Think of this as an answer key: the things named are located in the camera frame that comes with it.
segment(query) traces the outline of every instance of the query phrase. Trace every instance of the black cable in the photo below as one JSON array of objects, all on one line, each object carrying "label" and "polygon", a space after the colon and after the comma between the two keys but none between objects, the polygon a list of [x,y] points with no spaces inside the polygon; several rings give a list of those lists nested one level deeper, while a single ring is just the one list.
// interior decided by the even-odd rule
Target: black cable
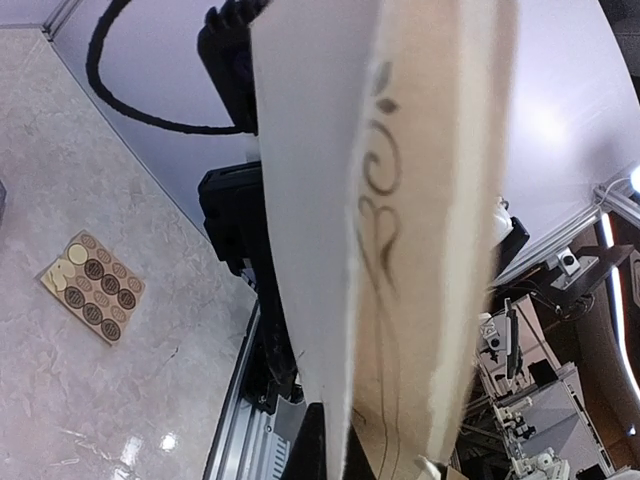
[{"label": "black cable", "polygon": [[104,41],[107,38],[109,30],[113,26],[118,15],[122,13],[131,0],[112,0],[102,17],[98,20],[91,42],[89,42],[89,51],[87,53],[86,72],[89,85],[96,95],[107,105],[122,115],[137,120],[147,125],[163,128],[172,132],[180,132],[192,135],[233,135],[242,133],[238,127],[208,127],[198,125],[185,125],[182,123],[171,122],[163,118],[154,117],[148,113],[141,112],[130,105],[118,100],[113,96],[111,91],[102,83],[100,78],[100,58],[104,48]]}]

